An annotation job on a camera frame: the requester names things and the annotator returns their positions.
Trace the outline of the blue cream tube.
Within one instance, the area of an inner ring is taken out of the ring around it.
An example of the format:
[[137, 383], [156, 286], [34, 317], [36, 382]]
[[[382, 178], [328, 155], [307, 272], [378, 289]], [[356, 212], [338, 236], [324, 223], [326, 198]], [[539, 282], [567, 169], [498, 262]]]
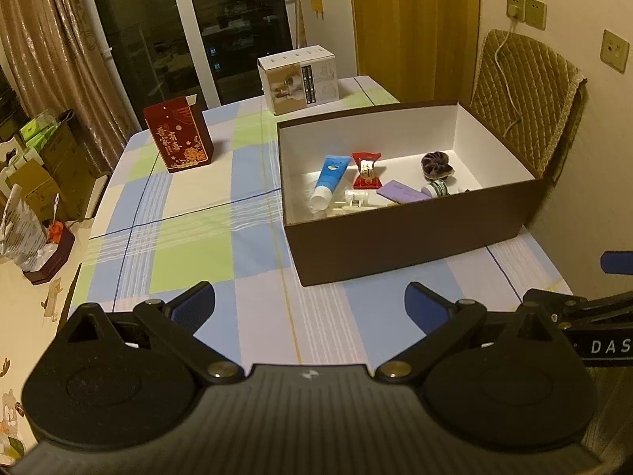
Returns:
[[320, 175], [316, 179], [315, 188], [309, 198], [309, 209], [312, 212], [324, 211], [330, 205], [350, 161], [349, 156], [327, 156], [325, 158]]

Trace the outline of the purple cream tube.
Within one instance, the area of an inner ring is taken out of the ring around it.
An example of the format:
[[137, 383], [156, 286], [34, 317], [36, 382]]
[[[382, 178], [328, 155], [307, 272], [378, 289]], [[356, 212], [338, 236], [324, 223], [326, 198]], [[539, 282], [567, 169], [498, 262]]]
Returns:
[[380, 189], [377, 190], [377, 194], [381, 198], [386, 198], [393, 203], [403, 205], [409, 203], [416, 203], [417, 201], [427, 201], [430, 198], [421, 193], [419, 190], [414, 190], [405, 184], [396, 180], [391, 180], [386, 184], [383, 184]]

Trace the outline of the wall socket pair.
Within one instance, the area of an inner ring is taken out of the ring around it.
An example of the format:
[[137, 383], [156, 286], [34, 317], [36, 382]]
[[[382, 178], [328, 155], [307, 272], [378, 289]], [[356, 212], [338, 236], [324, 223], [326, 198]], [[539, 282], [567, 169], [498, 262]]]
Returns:
[[540, 0], [506, 0], [506, 16], [517, 23], [544, 31], [547, 24], [547, 4]]

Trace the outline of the dark wooden tray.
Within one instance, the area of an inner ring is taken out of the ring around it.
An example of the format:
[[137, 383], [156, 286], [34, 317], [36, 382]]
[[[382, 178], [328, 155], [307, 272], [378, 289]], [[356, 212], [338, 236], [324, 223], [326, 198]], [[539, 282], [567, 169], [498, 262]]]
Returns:
[[54, 251], [47, 257], [43, 266], [37, 271], [24, 271], [23, 275], [32, 285], [40, 285], [53, 280], [54, 276], [57, 275], [63, 265], [69, 260], [74, 242], [75, 236], [71, 230], [63, 224], [59, 241], [55, 243]]

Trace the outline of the brown cardboard storage box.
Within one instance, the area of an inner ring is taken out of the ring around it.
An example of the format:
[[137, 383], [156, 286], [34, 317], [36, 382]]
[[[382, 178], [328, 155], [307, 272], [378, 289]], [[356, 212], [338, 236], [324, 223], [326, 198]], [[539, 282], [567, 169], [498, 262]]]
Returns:
[[515, 237], [544, 177], [475, 110], [393, 104], [277, 127], [282, 222], [305, 286]]

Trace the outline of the white hair clip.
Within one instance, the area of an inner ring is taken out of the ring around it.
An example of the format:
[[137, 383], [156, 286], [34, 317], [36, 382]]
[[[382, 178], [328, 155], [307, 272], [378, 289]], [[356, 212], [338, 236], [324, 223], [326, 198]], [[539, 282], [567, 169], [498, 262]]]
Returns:
[[343, 198], [332, 201], [326, 210], [329, 217], [339, 217], [354, 215], [354, 213], [364, 212], [395, 206], [395, 203], [374, 204], [370, 201], [369, 191], [346, 190]]

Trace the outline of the checkered tablecloth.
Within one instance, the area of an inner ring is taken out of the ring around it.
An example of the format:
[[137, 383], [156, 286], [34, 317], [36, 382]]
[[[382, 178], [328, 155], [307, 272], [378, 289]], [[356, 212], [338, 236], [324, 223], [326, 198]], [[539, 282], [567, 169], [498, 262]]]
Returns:
[[[214, 160], [167, 172], [148, 132], [120, 158], [92, 227], [73, 304], [128, 311], [207, 281], [199, 340], [255, 363], [376, 367], [422, 337], [404, 310], [419, 281], [449, 299], [515, 309], [528, 289], [568, 284], [526, 230], [542, 182], [464, 106], [399, 105], [368, 77], [332, 104], [276, 117], [260, 98], [208, 110]], [[317, 219], [307, 201], [331, 154], [378, 153], [383, 181], [424, 183], [445, 151], [446, 198]]]

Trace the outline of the white product box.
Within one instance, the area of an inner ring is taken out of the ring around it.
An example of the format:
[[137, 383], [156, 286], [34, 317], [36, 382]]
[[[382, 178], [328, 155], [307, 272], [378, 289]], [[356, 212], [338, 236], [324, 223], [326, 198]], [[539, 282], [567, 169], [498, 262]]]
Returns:
[[320, 45], [258, 59], [268, 109], [276, 116], [339, 99], [336, 57]]

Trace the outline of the red snack packet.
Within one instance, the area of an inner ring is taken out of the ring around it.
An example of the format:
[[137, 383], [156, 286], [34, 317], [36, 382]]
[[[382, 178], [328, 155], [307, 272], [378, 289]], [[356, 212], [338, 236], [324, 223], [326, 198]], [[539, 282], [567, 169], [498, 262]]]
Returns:
[[358, 174], [353, 182], [354, 190], [378, 190], [382, 183], [375, 170], [375, 162], [381, 159], [379, 152], [353, 152], [352, 158]]

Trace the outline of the dark scrunchie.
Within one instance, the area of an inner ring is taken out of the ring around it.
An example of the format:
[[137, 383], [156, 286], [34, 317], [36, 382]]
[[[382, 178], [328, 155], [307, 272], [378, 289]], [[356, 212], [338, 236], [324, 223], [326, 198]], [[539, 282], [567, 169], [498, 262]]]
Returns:
[[444, 151], [426, 153], [421, 160], [424, 177], [428, 181], [445, 180], [454, 174], [449, 155]]

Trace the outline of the plastic bag of swabs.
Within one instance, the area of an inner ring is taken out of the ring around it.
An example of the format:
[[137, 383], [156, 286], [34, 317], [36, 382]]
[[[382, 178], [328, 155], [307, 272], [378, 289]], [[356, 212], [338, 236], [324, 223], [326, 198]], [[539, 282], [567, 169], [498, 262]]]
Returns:
[[47, 230], [23, 198], [23, 188], [12, 186], [1, 219], [1, 256], [22, 271], [38, 271], [46, 262]]

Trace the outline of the stacked cardboard boxes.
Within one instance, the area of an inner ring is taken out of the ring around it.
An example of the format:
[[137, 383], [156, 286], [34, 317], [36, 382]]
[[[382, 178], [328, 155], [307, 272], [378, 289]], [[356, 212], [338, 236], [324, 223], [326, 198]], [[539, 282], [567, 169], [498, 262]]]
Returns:
[[95, 165], [81, 141], [84, 130], [69, 109], [59, 117], [45, 112], [29, 121], [1, 144], [1, 205], [14, 184], [23, 198], [46, 222], [53, 216], [60, 194], [57, 219], [84, 221], [97, 211], [109, 172]]

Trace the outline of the brown curtain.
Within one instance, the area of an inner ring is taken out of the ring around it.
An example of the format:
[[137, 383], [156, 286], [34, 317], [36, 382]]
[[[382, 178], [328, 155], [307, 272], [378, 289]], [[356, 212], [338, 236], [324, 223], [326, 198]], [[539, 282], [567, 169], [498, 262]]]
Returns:
[[85, 0], [1, 0], [1, 44], [27, 114], [72, 110], [88, 159], [114, 169], [135, 127]]

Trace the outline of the orange handled screwdriver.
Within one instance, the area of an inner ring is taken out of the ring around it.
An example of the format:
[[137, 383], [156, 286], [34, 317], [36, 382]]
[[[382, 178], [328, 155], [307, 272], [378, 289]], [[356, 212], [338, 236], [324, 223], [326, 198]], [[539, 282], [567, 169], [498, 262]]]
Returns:
[[57, 193], [54, 200], [53, 216], [48, 225], [48, 241], [58, 243], [63, 233], [63, 224], [57, 220], [57, 213], [60, 203], [60, 194]]

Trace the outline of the quilted chair cushion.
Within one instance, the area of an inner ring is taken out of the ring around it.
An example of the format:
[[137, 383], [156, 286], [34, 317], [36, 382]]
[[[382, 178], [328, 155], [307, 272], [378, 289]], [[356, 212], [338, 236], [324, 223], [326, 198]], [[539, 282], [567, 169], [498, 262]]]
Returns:
[[582, 120], [586, 83], [582, 71], [546, 44], [493, 29], [470, 107], [538, 175], [556, 182]]

